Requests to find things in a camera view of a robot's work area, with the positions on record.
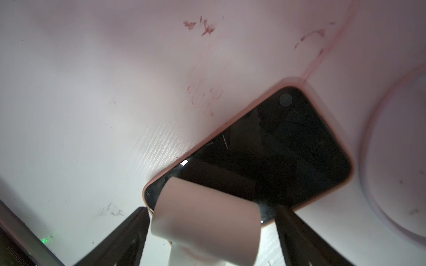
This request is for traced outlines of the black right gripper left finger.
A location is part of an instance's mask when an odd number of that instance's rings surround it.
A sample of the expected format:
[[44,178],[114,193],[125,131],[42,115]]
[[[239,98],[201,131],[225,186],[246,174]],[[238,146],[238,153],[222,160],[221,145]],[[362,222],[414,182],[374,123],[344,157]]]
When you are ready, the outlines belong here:
[[143,255],[149,225],[148,209],[137,208],[76,265],[138,266]]

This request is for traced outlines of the small white phone holder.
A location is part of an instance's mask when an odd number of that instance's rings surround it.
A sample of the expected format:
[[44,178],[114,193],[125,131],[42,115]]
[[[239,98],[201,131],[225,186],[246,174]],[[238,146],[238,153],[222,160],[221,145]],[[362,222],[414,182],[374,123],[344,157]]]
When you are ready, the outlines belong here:
[[261,237],[260,208],[173,177],[155,205],[151,232],[172,243],[170,266],[252,266]]

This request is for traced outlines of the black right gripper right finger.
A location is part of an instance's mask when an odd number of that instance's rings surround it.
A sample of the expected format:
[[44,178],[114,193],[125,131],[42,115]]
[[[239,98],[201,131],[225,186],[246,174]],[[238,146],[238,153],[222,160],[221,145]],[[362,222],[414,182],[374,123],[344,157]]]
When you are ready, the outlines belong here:
[[276,206],[275,224],[287,266],[352,265],[287,206]]

